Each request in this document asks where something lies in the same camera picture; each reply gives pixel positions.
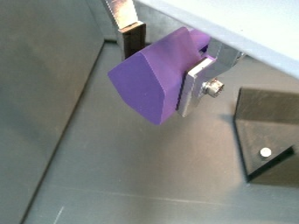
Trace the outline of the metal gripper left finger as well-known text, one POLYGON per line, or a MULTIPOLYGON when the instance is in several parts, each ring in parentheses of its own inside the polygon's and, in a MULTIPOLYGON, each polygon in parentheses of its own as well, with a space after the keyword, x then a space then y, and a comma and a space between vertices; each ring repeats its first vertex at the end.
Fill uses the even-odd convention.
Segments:
POLYGON ((103 0, 117 30, 117 42, 127 59, 146 47, 146 23, 138 18, 134 0, 103 0))

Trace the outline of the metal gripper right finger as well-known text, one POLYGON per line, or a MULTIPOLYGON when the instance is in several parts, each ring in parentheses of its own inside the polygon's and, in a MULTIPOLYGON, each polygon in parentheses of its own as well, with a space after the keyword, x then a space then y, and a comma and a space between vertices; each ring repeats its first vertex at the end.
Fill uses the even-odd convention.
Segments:
POLYGON ((178 113, 186 117, 198 107, 205 95, 216 98, 225 84, 218 76, 228 72, 246 54, 230 45, 214 39, 204 54, 204 59, 186 71, 182 80, 182 91, 177 106, 178 113))

